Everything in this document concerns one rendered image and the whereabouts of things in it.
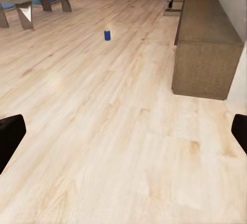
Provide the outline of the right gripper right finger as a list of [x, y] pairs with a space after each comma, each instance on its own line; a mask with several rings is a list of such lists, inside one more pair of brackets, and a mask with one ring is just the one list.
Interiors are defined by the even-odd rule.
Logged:
[[231, 132], [247, 154], [247, 116], [236, 114], [233, 119]]

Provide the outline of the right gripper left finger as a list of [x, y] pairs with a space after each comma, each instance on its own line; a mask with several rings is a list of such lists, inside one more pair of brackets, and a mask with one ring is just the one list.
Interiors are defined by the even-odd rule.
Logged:
[[21, 114], [0, 120], [0, 174], [26, 134]]

